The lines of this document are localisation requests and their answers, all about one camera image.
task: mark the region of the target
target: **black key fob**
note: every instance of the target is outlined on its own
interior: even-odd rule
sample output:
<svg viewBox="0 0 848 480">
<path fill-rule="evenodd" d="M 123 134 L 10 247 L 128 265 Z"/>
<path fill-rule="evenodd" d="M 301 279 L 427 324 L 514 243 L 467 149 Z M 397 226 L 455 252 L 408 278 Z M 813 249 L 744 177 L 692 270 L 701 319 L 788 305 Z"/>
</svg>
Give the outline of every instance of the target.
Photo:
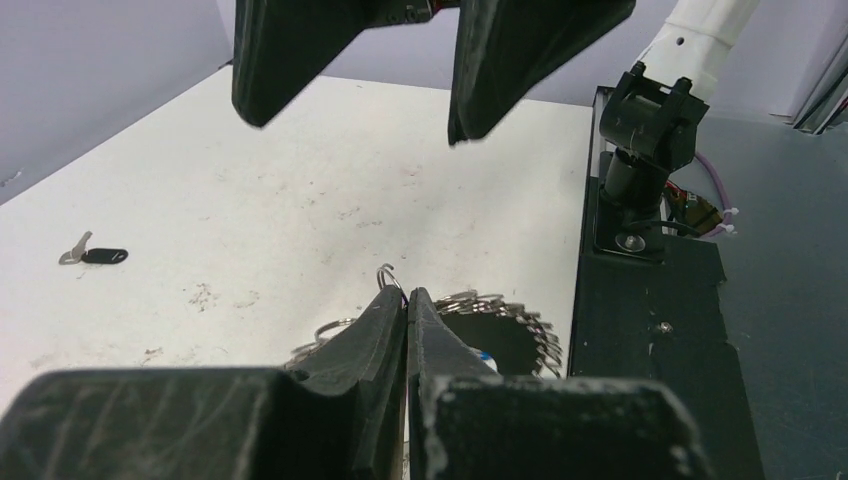
<svg viewBox="0 0 848 480">
<path fill-rule="evenodd" d="M 115 265 L 127 259 L 129 252 L 120 248 L 92 248 L 82 254 L 85 263 L 96 263 L 100 265 Z"/>
</svg>

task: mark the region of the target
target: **metal key ring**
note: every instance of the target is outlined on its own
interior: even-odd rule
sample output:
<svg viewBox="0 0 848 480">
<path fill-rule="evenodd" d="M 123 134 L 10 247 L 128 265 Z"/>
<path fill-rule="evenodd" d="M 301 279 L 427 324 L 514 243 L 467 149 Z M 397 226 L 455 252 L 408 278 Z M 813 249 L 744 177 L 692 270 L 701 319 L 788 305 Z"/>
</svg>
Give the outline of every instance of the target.
<svg viewBox="0 0 848 480">
<path fill-rule="evenodd" d="M 403 305 L 407 306 L 409 305 L 409 299 L 406 298 L 406 293 L 403 292 L 403 287 L 400 286 L 400 282 L 398 282 L 397 278 L 395 278 L 392 274 L 392 270 L 394 269 L 395 267 L 393 267 L 390 263 L 382 264 L 380 268 L 377 269 L 377 286 L 381 291 L 386 288 L 386 285 L 388 285 L 388 283 L 386 283 L 386 277 L 388 276 L 394 286 L 398 287 L 398 290 L 400 290 L 400 297 L 403 299 Z"/>
<path fill-rule="evenodd" d="M 477 290 L 466 290 L 464 292 L 454 293 L 453 295 L 447 295 L 436 300 L 435 303 L 458 303 L 473 298 L 477 298 Z"/>
<path fill-rule="evenodd" d="M 489 293 L 489 294 L 486 294 L 486 295 L 478 295 L 477 301 L 478 302 L 487 302 L 487 303 L 496 303 L 496 302 L 502 303 L 501 301 L 503 300 L 503 298 L 504 298 L 504 296 L 501 295 L 500 293 Z"/>
<path fill-rule="evenodd" d="M 315 343 L 323 344 L 323 343 L 329 342 L 330 339 L 333 338 L 333 337 L 322 337 L 321 335 L 329 332 L 330 330 L 332 330 L 334 328 L 347 327 L 348 325 L 350 325 L 351 323 L 353 323 L 355 321 L 356 321 L 355 318 L 347 317 L 347 318 L 342 318 L 340 320 L 336 320 L 334 322 L 326 323 L 326 324 L 318 327 L 318 330 L 315 330 Z"/>
</svg>

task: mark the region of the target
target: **black cylinder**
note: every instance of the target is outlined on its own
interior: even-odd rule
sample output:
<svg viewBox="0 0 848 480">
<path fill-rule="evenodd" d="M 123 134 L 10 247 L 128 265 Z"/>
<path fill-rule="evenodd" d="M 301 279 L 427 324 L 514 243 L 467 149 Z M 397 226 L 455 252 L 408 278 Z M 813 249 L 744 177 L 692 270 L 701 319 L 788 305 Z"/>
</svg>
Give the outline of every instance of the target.
<svg viewBox="0 0 848 480">
<path fill-rule="evenodd" d="M 666 180 L 668 172 L 617 148 L 604 182 L 604 194 L 624 208 L 652 213 L 659 206 Z"/>
</svg>

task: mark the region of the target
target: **wire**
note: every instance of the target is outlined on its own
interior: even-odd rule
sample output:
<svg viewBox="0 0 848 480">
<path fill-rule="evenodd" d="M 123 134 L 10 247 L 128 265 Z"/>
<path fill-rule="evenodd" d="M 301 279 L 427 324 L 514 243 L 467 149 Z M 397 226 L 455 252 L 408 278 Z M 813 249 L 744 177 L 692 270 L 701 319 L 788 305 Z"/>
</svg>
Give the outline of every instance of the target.
<svg viewBox="0 0 848 480">
<path fill-rule="evenodd" d="M 687 235 L 692 235 L 693 237 L 700 237 L 701 232 L 695 230 L 694 228 L 686 225 L 685 223 L 680 222 L 669 222 L 668 220 L 642 220 L 639 222 L 633 222 L 625 225 L 625 228 L 639 228 L 639 227 L 668 227 L 673 228 L 679 232 L 684 232 Z"/>
<path fill-rule="evenodd" d="M 675 184 L 674 184 L 674 182 L 672 182 L 671 180 L 666 180 L 666 181 L 665 181 L 665 186 L 666 186 L 666 187 L 668 187 L 668 188 L 670 188 L 670 189 L 672 189 L 672 190 L 674 190 L 674 193 L 676 193 L 676 194 L 678 194 L 678 195 L 680 195 L 681 193 L 683 193 L 683 192 L 682 192 L 682 190 L 680 190 L 680 187 L 678 187 L 677 185 L 675 185 Z"/>
<path fill-rule="evenodd" d="M 721 209 L 724 212 L 724 217 L 720 224 L 716 225 L 715 228 L 710 230 L 709 232 L 701 235 L 702 237 L 714 237 L 719 233 L 723 233 L 728 231 L 724 226 L 730 226 L 733 224 L 733 214 L 731 210 L 733 210 L 733 205 L 730 203 L 730 196 L 727 195 L 727 190 L 724 188 L 724 183 L 721 181 L 721 178 L 718 176 L 718 172 L 713 166 L 712 162 L 710 162 L 707 157 L 705 157 L 701 152 L 695 152 L 695 159 L 704 167 L 704 170 L 710 174 L 710 178 L 713 179 L 713 184 L 718 191 L 719 199 L 721 200 Z"/>
</svg>

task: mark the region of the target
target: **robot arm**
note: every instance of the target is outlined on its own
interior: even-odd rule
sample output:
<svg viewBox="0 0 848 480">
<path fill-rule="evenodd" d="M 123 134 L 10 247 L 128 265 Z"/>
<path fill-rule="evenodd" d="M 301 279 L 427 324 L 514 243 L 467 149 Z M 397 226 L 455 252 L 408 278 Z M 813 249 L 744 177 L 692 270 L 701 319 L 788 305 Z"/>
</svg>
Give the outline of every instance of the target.
<svg viewBox="0 0 848 480">
<path fill-rule="evenodd" d="M 637 61 L 650 78 L 671 87 L 692 81 L 691 95 L 704 102 L 715 92 L 730 49 L 759 0 L 680 0 Z"/>
<path fill-rule="evenodd" d="M 262 127 L 365 29 L 460 7 L 448 140 L 481 139 L 636 0 L 238 0 L 233 105 Z"/>
</svg>

